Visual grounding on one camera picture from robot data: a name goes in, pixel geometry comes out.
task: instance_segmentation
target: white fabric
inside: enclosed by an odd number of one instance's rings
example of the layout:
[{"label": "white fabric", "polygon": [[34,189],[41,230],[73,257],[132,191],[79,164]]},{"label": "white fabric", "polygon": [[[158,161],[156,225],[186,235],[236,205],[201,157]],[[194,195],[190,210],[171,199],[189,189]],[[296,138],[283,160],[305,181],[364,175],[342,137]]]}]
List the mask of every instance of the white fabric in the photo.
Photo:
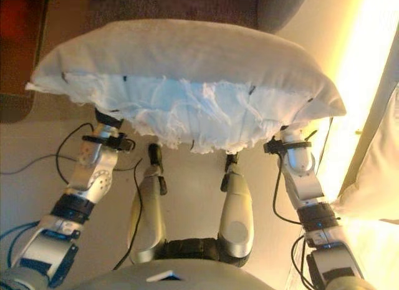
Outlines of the white fabric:
[{"label": "white fabric", "polygon": [[341,215],[399,220],[399,84],[350,185],[332,204]]},{"label": "white fabric", "polygon": [[377,290],[398,289],[399,227],[356,218],[342,218],[340,224],[365,280]]},{"label": "white fabric", "polygon": [[210,22],[115,22],[55,48],[27,89],[67,94],[193,152],[231,153],[281,125],[343,115],[334,84],[301,47]]}]

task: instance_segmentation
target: wire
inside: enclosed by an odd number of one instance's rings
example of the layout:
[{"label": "wire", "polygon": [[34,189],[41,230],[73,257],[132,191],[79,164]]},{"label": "wire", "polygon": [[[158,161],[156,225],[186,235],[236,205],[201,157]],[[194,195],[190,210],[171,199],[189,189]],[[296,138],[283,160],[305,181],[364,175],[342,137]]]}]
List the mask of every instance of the wire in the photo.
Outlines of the wire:
[{"label": "wire", "polygon": [[132,236],[132,240],[130,241],[129,247],[127,249],[127,252],[123,255],[123,257],[120,259],[120,261],[115,265],[115,267],[112,270],[117,270],[122,264],[123,262],[125,262],[125,260],[127,259],[127,257],[130,255],[130,252],[132,251],[133,248],[133,243],[135,241],[136,238],[136,234],[138,231],[138,224],[140,223],[140,219],[142,217],[142,212],[143,212],[143,198],[142,198],[142,194],[140,192],[140,187],[138,187],[138,183],[137,183],[137,178],[136,178],[136,171],[137,171],[137,166],[140,164],[140,162],[143,159],[141,158],[135,165],[134,167],[134,172],[133,172],[133,177],[135,180],[135,185],[136,185],[136,189],[137,189],[137,193],[138,193],[138,198],[140,201],[140,211],[138,213],[138,218],[137,218],[137,222],[136,222],[136,227],[135,227],[135,231],[133,232],[133,236]]},{"label": "wire", "polygon": [[[29,162],[27,165],[24,165],[23,167],[21,167],[18,170],[14,170],[13,172],[0,172],[0,175],[16,175],[16,174],[18,174],[20,172],[23,172],[24,170],[28,169],[30,166],[32,166],[36,162],[39,162],[41,160],[44,160],[44,159],[47,159],[47,158],[50,158],[50,157],[55,157],[55,156],[56,156],[56,154],[48,154],[48,155],[44,155],[44,156],[38,157],[38,158],[32,160],[31,162]],[[58,158],[76,162],[76,159],[74,159],[72,157],[69,157],[69,156],[66,156],[66,155],[58,155]],[[133,169],[134,169],[134,167],[115,168],[114,171],[115,172],[128,172],[128,171],[133,170]]]},{"label": "wire", "polygon": [[319,172],[320,163],[322,162],[322,159],[323,159],[323,156],[324,156],[324,150],[325,150],[325,146],[326,146],[326,144],[327,144],[327,139],[329,138],[329,135],[330,135],[330,131],[331,131],[331,126],[332,126],[332,121],[333,121],[333,119],[334,119],[333,117],[330,118],[329,129],[328,129],[327,134],[326,134],[325,139],[324,139],[324,144],[323,144],[322,151],[320,152],[319,164],[317,165],[316,175],[317,175],[317,173]]},{"label": "wire", "polygon": [[11,258],[12,258],[12,251],[14,249],[15,244],[17,243],[18,239],[22,236],[22,234],[24,234],[27,230],[30,230],[31,228],[34,228],[35,226],[37,226],[39,224],[39,221],[35,221],[33,223],[29,223],[26,224],[28,225],[27,227],[25,227],[22,231],[20,231],[17,236],[15,236],[15,238],[12,240],[10,247],[8,249],[8,254],[7,254],[7,265],[8,268],[11,267]]},{"label": "wire", "polygon": [[[44,159],[47,159],[47,158],[50,158],[50,157],[56,157],[56,156],[57,156],[56,154],[48,154],[48,155],[44,155],[44,156],[38,157],[36,159],[33,159],[27,165],[24,165],[23,167],[21,167],[18,170],[14,170],[13,172],[0,172],[0,175],[16,175],[17,173],[23,172],[24,170],[26,170],[27,168],[29,168],[31,165],[35,164],[36,162],[39,162],[41,160],[44,160]],[[58,157],[66,159],[66,160],[70,160],[70,161],[76,161],[72,157],[68,157],[68,156],[64,156],[64,155],[58,155]]]},{"label": "wire", "polygon": [[316,133],[317,133],[317,130],[314,130],[311,134],[309,134],[307,137],[305,137],[305,141],[307,142]]},{"label": "wire", "polygon": [[294,244],[292,245],[292,248],[291,248],[291,261],[292,261],[292,264],[293,264],[294,267],[295,267],[295,270],[296,270],[296,271],[298,272],[298,274],[300,275],[300,280],[302,281],[302,283],[304,284],[304,286],[305,286],[307,289],[313,290],[313,289],[315,289],[315,288],[313,287],[312,283],[309,282],[309,280],[308,280],[307,278],[305,278],[304,275],[303,275],[303,273],[302,273],[302,272],[303,272],[303,262],[301,263],[301,268],[302,268],[302,271],[301,271],[301,269],[299,269],[298,266],[296,265],[295,259],[294,259],[294,251],[295,251],[295,248],[296,248],[296,246],[298,245],[298,242],[299,242],[301,239],[303,239],[303,238],[304,238],[304,235],[300,236],[299,238],[297,238],[297,239],[294,241]]},{"label": "wire", "polygon": [[1,241],[4,237],[6,237],[7,235],[11,234],[12,232],[15,232],[15,231],[17,231],[17,230],[23,229],[23,228],[25,228],[25,227],[27,227],[27,226],[31,226],[31,225],[33,225],[34,223],[38,223],[38,221],[33,221],[32,223],[24,223],[23,225],[16,226],[15,228],[12,228],[12,229],[9,229],[8,231],[5,231],[3,234],[0,235],[0,241]]},{"label": "wire", "polygon": [[303,284],[307,289],[314,290],[315,287],[313,286],[313,284],[311,284],[311,283],[309,282],[309,280],[306,279],[305,276],[304,276],[305,249],[306,249],[306,241],[305,241],[305,238],[304,238],[304,243],[303,243],[303,245],[302,245],[302,256],[301,256],[301,258],[300,258],[300,280],[302,281],[302,284]]},{"label": "wire", "polygon": [[90,126],[90,128],[92,129],[92,132],[94,131],[94,127],[91,123],[83,123],[82,125],[80,125],[79,127],[77,127],[74,131],[70,132],[68,134],[68,136],[65,137],[65,139],[62,141],[62,143],[60,144],[60,146],[57,149],[57,152],[55,153],[55,167],[57,168],[57,172],[59,174],[59,176],[61,177],[61,179],[66,183],[69,184],[68,180],[64,177],[64,175],[61,173],[60,170],[60,165],[59,165],[59,154],[61,151],[62,146],[65,144],[65,142],[67,142],[67,140],[73,136],[73,134],[77,131],[79,131],[81,128],[83,128],[84,126]]},{"label": "wire", "polygon": [[293,221],[293,220],[288,220],[287,218],[281,216],[277,210],[276,210],[276,201],[277,201],[277,192],[279,191],[279,184],[280,184],[280,179],[281,179],[281,171],[282,171],[282,163],[283,163],[283,158],[282,155],[279,153],[278,154],[280,158],[280,164],[279,164],[279,173],[277,174],[277,180],[276,180],[276,186],[274,187],[274,196],[273,196],[273,213],[280,218],[281,220],[284,220],[288,223],[293,223],[295,225],[300,225],[300,222],[298,221]]}]

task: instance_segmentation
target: bright light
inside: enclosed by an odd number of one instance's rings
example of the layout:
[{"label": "bright light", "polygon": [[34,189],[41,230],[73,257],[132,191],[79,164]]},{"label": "bright light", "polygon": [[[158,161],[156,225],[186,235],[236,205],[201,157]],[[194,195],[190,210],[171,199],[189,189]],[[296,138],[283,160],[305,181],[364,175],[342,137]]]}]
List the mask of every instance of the bright light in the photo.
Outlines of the bright light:
[{"label": "bright light", "polygon": [[335,81],[347,115],[334,118],[319,178],[337,197],[358,144],[399,22],[399,0],[363,0]]}]

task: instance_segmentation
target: blue cable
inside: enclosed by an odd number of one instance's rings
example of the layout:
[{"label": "blue cable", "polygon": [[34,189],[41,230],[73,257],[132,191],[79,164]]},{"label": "blue cable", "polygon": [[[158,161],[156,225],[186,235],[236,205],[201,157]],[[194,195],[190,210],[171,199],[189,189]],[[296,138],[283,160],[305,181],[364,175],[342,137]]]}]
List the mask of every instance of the blue cable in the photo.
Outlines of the blue cable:
[{"label": "blue cable", "polygon": [[39,222],[38,222],[38,221],[34,221],[34,222],[32,222],[32,223],[25,223],[25,224],[23,224],[23,225],[16,226],[15,228],[9,229],[8,231],[5,231],[3,234],[0,235],[0,241],[1,241],[4,237],[6,237],[7,235],[11,234],[12,232],[15,232],[15,231],[17,231],[17,230],[23,229],[23,228],[25,228],[25,227],[27,227],[27,226],[32,226],[32,225],[33,225],[33,226],[37,226],[37,223],[39,223]]},{"label": "blue cable", "polygon": [[11,267],[11,258],[12,258],[12,250],[14,249],[15,244],[17,243],[17,240],[19,239],[19,237],[22,236],[22,234],[24,234],[27,230],[34,228],[35,226],[37,226],[39,224],[40,221],[33,221],[32,223],[25,223],[23,225],[20,226],[16,226],[15,228],[12,228],[6,232],[4,232],[1,236],[0,236],[0,241],[6,237],[7,235],[11,234],[12,232],[15,232],[17,230],[23,229],[22,231],[20,231],[17,236],[15,236],[15,238],[12,240],[10,247],[8,249],[8,254],[7,254],[7,265],[10,268]]}]

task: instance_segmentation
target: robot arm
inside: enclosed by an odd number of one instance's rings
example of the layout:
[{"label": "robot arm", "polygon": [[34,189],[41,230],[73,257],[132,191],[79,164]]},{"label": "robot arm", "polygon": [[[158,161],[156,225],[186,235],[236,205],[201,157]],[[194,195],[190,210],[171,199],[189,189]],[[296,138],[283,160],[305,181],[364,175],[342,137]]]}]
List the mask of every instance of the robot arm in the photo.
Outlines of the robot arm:
[{"label": "robot arm", "polygon": [[95,204],[109,191],[119,150],[132,143],[118,130],[122,121],[96,111],[99,122],[91,136],[84,136],[78,162],[64,194],[45,215],[25,248],[2,273],[13,289],[47,289],[59,286],[78,251],[75,245]]},{"label": "robot arm", "polygon": [[348,246],[344,229],[322,192],[314,173],[310,143],[303,139],[300,131],[286,129],[281,131],[281,140],[273,139],[264,148],[265,152],[282,157],[281,168],[289,198],[305,230],[307,244],[315,248],[307,256],[314,287],[318,290],[351,289],[340,288],[340,284],[352,283],[364,287],[354,289],[373,289],[362,281],[362,272]]},{"label": "robot arm", "polygon": [[157,164],[145,171],[144,179],[139,186],[141,202],[138,192],[135,195],[132,213],[131,230],[128,233],[128,245],[135,232],[135,226],[140,214],[142,205],[142,215],[138,222],[138,230],[134,246],[130,252],[130,259],[134,263],[149,262],[157,259],[163,252],[166,243],[166,228],[161,208],[161,195],[165,195],[166,183],[162,176],[162,169]]}]

